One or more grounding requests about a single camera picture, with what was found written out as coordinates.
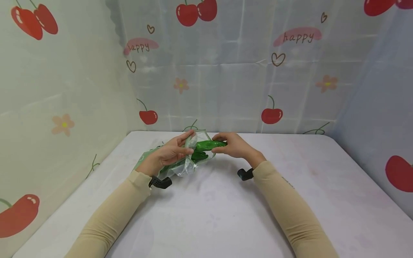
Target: pink flower print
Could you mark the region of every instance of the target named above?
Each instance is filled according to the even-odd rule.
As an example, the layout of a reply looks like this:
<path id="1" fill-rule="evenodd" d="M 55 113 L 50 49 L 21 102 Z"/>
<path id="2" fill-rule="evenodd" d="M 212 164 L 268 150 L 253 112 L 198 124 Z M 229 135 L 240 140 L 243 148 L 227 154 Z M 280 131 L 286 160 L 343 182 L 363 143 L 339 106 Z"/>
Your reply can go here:
<path id="1" fill-rule="evenodd" d="M 69 114 L 64 114 L 61 118 L 59 116 L 54 116 L 52 121 L 56 125 L 56 127 L 52 129 L 52 134 L 54 135 L 64 132 L 64 134 L 69 137 L 70 128 L 75 126 L 75 123 L 70 119 Z"/>
<path id="2" fill-rule="evenodd" d="M 182 94 L 184 90 L 189 90 L 188 82 L 185 79 L 180 80 L 179 78 L 175 78 L 173 87 L 179 90 L 179 94 Z"/>
<path id="3" fill-rule="evenodd" d="M 321 93 L 324 93 L 327 91 L 327 89 L 330 90 L 335 90 L 337 89 L 337 77 L 331 77 L 328 75 L 324 75 L 323 81 L 316 83 L 317 87 L 321 88 Z"/>

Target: hand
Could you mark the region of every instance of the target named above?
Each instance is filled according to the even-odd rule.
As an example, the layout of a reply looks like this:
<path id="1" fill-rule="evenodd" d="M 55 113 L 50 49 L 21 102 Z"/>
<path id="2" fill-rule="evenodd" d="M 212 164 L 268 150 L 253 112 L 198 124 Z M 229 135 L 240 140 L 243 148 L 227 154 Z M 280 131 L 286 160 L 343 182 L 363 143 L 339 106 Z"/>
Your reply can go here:
<path id="1" fill-rule="evenodd" d="M 264 155 L 251 147 L 244 139 L 236 133 L 219 133 L 212 137 L 214 141 L 227 141 L 225 147 L 216 147 L 212 153 L 224 153 L 234 158 L 245 159 L 253 169 L 261 162 L 266 161 Z"/>
<path id="2" fill-rule="evenodd" d="M 186 133 L 172 138 L 164 146 L 160 147 L 144 159 L 136 168 L 136 171 L 152 177 L 157 175 L 164 166 L 171 165 L 185 158 L 186 155 L 192 154 L 194 152 L 193 149 L 182 148 L 182 146 L 185 144 L 186 138 L 193 133 L 194 130 L 189 130 Z"/>

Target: red cherry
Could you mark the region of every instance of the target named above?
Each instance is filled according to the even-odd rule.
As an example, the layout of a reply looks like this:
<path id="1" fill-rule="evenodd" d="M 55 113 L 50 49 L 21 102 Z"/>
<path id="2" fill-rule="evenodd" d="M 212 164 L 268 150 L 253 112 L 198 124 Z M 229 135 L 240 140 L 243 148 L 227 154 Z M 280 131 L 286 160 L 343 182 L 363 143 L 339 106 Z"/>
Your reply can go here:
<path id="1" fill-rule="evenodd" d="M 386 164 L 389 182 L 400 191 L 413 192 L 413 166 L 400 156 L 392 156 Z"/>
<path id="2" fill-rule="evenodd" d="M 266 124 L 275 124 L 282 118 L 282 110 L 281 109 L 274 109 L 275 103 L 273 97 L 268 95 L 273 101 L 273 108 L 272 109 L 264 109 L 261 113 L 261 120 Z"/>
<path id="3" fill-rule="evenodd" d="M 39 204 L 39 197 L 26 194 L 0 213 L 0 238 L 11 237 L 29 226 L 37 216 Z"/>
<path id="4" fill-rule="evenodd" d="M 217 11 L 216 0 L 204 0 L 198 4 L 198 15 L 203 21 L 212 21 L 216 17 Z"/>
<path id="5" fill-rule="evenodd" d="M 56 20 L 46 6 L 40 4 L 39 7 L 34 10 L 34 15 L 36 15 L 40 25 L 45 31 L 53 35 L 57 34 L 59 28 L 57 27 Z"/>
<path id="6" fill-rule="evenodd" d="M 183 26 L 191 27 L 198 20 L 198 8 L 196 5 L 178 5 L 176 17 Z"/>
<path id="7" fill-rule="evenodd" d="M 42 26 L 40 26 L 36 16 L 30 10 L 15 6 L 12 8 L 12 18 L 22 31 L 37 40 L 43 38 Z"/>
<path id="8" fill-rule="evenodd" d="M 397 0 L 364 0 L 364 12 L 368 16 L 377 16 L 387 11 Z"/>
<path id="9" fill-rule="evenodd" d="M 146 110 L 139 111 L 140 119 L 142 119 L 142 121 L 147 125 L 153 125 L 154 123 L 156 123 L 156 121 L 158 121 L 158 114 L 153 110 L 148 110 L 146 108 L 146 105 L 140 99 L 137 100 L 139 100 L 143 104 Z"/>
<path id="10" fill-rule="evenodd" d="M 400 9 L 413 9 L 413 0 L 396 0 L 396 5 Z"/>

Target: white cloth wall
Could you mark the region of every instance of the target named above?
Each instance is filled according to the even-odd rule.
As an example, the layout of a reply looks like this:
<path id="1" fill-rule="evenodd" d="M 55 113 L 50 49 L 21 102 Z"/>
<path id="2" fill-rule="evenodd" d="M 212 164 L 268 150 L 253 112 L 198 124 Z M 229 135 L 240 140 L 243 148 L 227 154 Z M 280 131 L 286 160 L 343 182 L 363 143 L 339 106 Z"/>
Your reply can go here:
<path id="1" fill-rule="evenodd" d="M 386 26 L 333 137 L 413 218 L 413 10 L 382 15 Z"/>
<path id="2" fill-rule="evenodd" d="M 176 12 L 184 0 L 119 0 L 122 20 L 114 22 L 124 24 L 121 42 L 131 48 L 124 65 L 136 97 L 158 116 L 147 129 L 180 131 L 197 120 L 199 129 L 248 133 L 304 133 L 328 123 L 328 133 L 383 16 L 368 16 L 363 1 L 216 2 L 212 21 L 184 26 Z M 187 0 L 195 9 L 199 3 Z M 277 44 L 285 32 L 288 40 Z M 263 110 L 273 108 L 268 95 L 278 110 L 267 110 L 264 123 Z"/>

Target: white backdrop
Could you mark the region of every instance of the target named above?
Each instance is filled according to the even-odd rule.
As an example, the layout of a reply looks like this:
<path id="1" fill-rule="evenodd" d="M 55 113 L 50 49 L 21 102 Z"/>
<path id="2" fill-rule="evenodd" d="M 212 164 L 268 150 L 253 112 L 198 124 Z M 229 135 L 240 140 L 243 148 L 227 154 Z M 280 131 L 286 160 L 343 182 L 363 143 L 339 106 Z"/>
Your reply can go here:
<path id="1" fill-rule="evenodd" d="M 195 11 L 199 3 L 187 0 Z M 328 134 L 384 17 L 366 15 L 362 0 L 217 0 L 212 21 L 184 26 L 181 4 L 109 5 L 123 25 L 118 34 L 136 97 L 157 114 L 152 123 L 154 112 L 143 113 L 152 123 L 147 130 L 180 131 L 197 120 L 199 129 L 248 133 L 304 133 L 328 123 Z M 273 108 L 268 95 L 278 110 L 267 110 L 264 123 L 263 110 Z"/>

